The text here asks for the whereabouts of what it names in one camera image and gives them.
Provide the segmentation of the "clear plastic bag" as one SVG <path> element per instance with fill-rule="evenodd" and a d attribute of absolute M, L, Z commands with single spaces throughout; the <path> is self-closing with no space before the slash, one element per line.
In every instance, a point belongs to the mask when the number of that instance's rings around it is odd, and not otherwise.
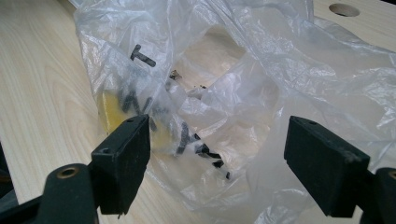
<path fill-rule="evenodd" d="M 312 0 L 71 0 L 92 95 L 172 134 L 147 175 L 212 224 L 344 224 L 283 158 L 312 119 L 396 166 L 396 53 L 316 18 Z"/>

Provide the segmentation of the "yellow rounded soft item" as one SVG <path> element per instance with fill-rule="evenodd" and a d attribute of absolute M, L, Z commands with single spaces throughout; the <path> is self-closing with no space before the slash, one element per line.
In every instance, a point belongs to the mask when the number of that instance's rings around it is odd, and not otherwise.
<path fill-rule="evenodd" d="M 119 97 L 111 91 L 103 91 L 97 97 L 98 114 L 105 131 L 113 133 L 125 120 L 142 115 L 141 111 L 132 110 L 134 98 L 128 103 L 121 103 Z M 173 146 L 172 134 L 158 120 L 149 118 L 150 145 L 154 151 L 164 153 Z"/>

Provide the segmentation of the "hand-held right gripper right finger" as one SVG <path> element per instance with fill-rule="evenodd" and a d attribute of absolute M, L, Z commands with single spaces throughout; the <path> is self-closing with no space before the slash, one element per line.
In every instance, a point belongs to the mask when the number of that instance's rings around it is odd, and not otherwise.
<path fill-rule="evenodd" d="M 290 117 L 284 159 L 331 217 L 352 217 L 370 157 L 319 123 Z"/>

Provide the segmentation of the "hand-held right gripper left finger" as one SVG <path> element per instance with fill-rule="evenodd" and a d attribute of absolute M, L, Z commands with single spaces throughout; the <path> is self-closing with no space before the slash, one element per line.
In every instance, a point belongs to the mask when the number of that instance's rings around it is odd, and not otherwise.
<path fill-rule="evenodd" d="M 128 213 L 149 157 L 148 115 L 125 120 L 92 152 L 94 198 L 102 214 Z"/>

